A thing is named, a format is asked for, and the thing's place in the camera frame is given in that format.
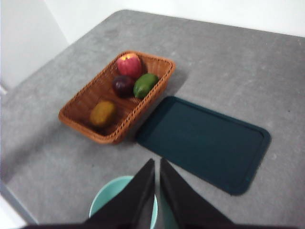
green avocado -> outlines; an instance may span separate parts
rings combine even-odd
[[[156,75],[147,73],[142,75],[134,84],[134,97],[143,99],[148,92],[158,83],[159,79]]]

tray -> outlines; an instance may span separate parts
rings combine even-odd
[[[136,134],[139,144],[231,195],[244,193],[270,134],[176,97],[166,97]]]
[[[112,80],[118,75],[116,60],[130,52],[139,56],[144,73],[153,73],[159,78],[158,83],[142,100],[134,97],[119,98],[112,89]],[[169,59],[138,51],[124,51],[67,102],[59,112],[59,119],[95,142],[119,143],[150,104],[165,90],[174,70],[175,63]],[[111,126],[96,129],[90,124],[89,116],[91,110],[102,100],[114,102],[118,113]]]

plum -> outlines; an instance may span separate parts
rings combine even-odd
[[[119,75],[112,81],[112,88],[117,96],[121,98],[129,97],[133,93],[134,80],[126,75]]]

woven basket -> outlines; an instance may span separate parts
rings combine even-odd
[[[116,61],[127,53],[136,53],[141,59],[143,72],[158,76],[158,83],[143,98],[119,98],[112,89],[112,80],[118,75]],[[143,52],[125,51],[112,60],[60,110],[59,119],[95,142],[119,143],[131,126],[147,110],[150,104],[165,90],[175,63],[169,59]],[[97,103],[109,100],[116,104],[116,120],[109,127],[97,129],[89,122],[91,110]]]

basket rim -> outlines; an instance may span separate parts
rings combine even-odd
[[[77,98],[82,96],[86,92],[86,90],[88,90],[91,87],[91,85],[94,84],[96,82],[96,80],[99,79],[99,76],[101,74],[104,74],[104,72],[110,66],[113,66],[115,64],[115,62],[117,61],[117,59],[119,59],[121,56],[123,56],[127,53],[130,53],[130,52],[136,53],[139,56],[145,56],[145,57],[149,57],[149,58],[152,58],[152,59],[157,59],[157,60],[167,62],[167,63],[170,64],[170,67],[167,70],[167,72],[160,77],[158,83],[139,102],[139,104],[127,115],[127,117],[121,122],[121,124],[119,126],[117,126],[117,128],[112,133],[110,133],[108,135],[100,135],[100,134],[96,133],[95,131],[81,125],[80,123],[78,123],[76,121],[74,121],[73,119],[68,118],[64,114],[64,111],[66,109],[68,109]],[[131,122],[143,110],[143,108],[145,107],[145,104],[148,104],[153,99],[153,97],[155,97],[157,95],[158,91],[162,88],[162,86],[164,86],[164,84],[167,83],[168,79],[170,78],[170,76],[174,72],[174,70],[175,70],[175,62],[168,59],[168,58],[164,58],[164,57],[160,57],[160,56],[156,56],[156,55],[153,55],[153,54],[144,53],[144,52],[140,52],[140,51],[135,51],[135,50],[125,50],[125,51],[121,52],[120,54],[118,54],[111,62],[109,62],[99,73],[96,74],[96,76],[92,80],[90,80],[82,89],[80,89],[60,109],[59,114],[58,114],[58,118],[59,118],[60,121],[62,121],[67,126],[81,132],[82,134],[84,134],[85,136],[87,136],[88,138],[92,139],[95,142],[98,142],[98,143],[101,143],[101,144],[114,143],[121,137],[121,135],[125,131],[128,130],[128,128],[131,125]]]

